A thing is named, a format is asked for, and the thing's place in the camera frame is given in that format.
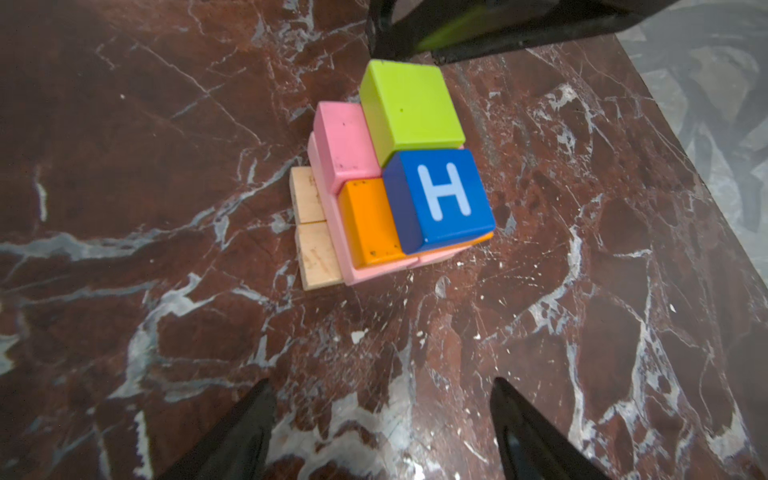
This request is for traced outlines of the green cube block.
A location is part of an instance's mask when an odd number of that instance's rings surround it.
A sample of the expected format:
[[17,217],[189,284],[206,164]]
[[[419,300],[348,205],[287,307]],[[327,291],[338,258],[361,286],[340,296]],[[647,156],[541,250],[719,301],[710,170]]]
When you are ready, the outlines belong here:
[[381,167],[400,151],[459,148],[466,141],[436,66],[372,60],[361,82],[360,101]]

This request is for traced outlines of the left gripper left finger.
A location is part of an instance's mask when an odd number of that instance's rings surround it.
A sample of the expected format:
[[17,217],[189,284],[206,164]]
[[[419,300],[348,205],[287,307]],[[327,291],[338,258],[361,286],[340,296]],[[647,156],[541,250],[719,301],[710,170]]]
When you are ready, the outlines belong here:
[[259,381],[161,479],[262,479],[275,425],[277,400],[268,379]]

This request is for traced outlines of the blue letter H block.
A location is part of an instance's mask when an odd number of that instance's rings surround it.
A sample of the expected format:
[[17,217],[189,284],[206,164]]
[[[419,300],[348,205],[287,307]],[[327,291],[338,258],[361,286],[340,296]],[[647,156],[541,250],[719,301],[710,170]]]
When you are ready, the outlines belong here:
[[496,227],[477,165],[467,149],[397,152],[382,179],[407,255],[473,241]]

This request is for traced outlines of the orange wood block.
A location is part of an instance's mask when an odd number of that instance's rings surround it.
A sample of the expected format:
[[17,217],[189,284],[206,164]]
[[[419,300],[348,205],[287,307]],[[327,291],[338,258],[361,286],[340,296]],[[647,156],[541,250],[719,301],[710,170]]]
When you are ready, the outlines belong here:
[[[382,178],[347,182],[338,202],[354,266],[371,267],[426,253],[403,252]],[[466,243],[478,243],[492,235]]]

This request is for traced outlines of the natural wood block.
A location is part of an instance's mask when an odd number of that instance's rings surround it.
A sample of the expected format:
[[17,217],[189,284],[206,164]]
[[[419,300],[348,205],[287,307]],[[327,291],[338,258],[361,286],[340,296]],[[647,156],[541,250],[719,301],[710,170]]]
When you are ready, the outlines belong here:
[[318,188],[309,166],[290,169],[289,187],[294,216],[298,224],[325,221]]
[[302,287],[305,291],[343,283],[326,222],[299,224],[295,240]]

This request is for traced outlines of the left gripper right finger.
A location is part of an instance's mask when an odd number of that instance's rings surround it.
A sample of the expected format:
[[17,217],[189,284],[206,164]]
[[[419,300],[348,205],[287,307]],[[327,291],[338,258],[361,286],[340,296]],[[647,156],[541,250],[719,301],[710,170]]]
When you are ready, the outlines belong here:
[[507,479],[605,479],[522,394],[494,379],[490,412]]

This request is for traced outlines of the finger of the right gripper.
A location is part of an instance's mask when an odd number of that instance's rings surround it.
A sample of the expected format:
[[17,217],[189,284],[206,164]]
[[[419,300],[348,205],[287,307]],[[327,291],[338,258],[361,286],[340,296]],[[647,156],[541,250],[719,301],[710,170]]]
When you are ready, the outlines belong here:
[[372,1],[366,35],[373,59],[428,52],[437,65],[615,34],[674,0]]

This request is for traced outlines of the pink long block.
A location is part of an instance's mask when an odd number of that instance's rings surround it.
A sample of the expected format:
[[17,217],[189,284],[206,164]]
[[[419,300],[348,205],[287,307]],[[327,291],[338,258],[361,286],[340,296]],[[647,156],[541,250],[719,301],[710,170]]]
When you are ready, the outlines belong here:
[[374,265],[371,267],[356,268],[354,266],[336,196],[331,194],[325,185],[321,169],[321,155],[318,151],[314,133],[311,133],[309,136],[307,152],[315,185],[318,190],[318,196],[323,207],[331,241],[344,283],[351,286],[373,278],[415,267],[418,260],[417,257],[408,257],[403,260]]

